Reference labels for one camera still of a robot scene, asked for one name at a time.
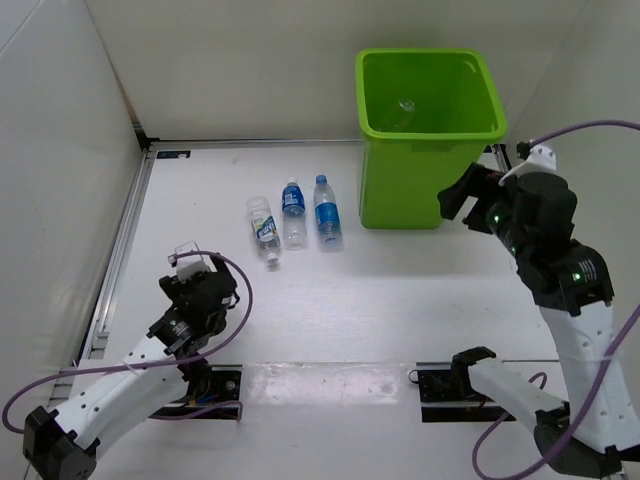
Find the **clear crinkled plastic bottle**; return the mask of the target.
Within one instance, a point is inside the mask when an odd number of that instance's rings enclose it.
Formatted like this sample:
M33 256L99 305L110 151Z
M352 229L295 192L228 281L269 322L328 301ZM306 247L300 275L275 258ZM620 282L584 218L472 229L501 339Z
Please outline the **clear crinkled plastic bottle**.
M415 113L416 106L411 99L398 99L388 113L386 129L390 132L406 132Z

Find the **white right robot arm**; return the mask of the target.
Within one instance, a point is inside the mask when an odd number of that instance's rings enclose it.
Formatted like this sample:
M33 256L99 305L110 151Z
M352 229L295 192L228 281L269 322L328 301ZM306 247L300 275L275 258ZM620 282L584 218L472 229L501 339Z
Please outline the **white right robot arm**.
M496 354L475 347L456 354L449 387L460 399L495 401L533 435L543 464L559 474L603 479L639 458L639 418L616 352L614 291L604 258L573 236L576 195L560 176L503 175L474 164L440 192L453 219L464 202L473 230L498 238L554 341L567 397L536 388Z

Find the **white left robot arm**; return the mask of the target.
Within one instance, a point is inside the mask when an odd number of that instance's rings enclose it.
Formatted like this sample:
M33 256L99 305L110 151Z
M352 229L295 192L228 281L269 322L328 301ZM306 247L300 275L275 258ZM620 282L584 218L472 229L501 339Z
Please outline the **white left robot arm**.
M87 479L99 458L147 419L164 420L175 400L197 401L211 388L209 340L224 332L246 273L194 242L168 259L175 272L159 280L170 305L117 365L78 370L94 383L52 409L37 407L21 430L23 455L42 479Z

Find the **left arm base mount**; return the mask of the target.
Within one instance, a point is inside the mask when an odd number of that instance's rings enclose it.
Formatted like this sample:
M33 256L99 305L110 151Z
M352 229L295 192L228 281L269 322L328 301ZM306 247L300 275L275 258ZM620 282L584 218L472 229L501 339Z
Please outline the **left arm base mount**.
M243 366L214 365L205 379L187 393L157 410L152 417L175 419L194 416L196 420L235 420L240 416Z

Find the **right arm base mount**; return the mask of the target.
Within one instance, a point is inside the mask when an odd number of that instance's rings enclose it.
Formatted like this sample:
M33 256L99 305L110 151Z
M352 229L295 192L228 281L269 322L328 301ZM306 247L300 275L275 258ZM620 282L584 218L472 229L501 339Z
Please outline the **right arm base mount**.
M485 423L504 413L489 397L462 393L450 364L417 363L408 380L418 388L423 423Z

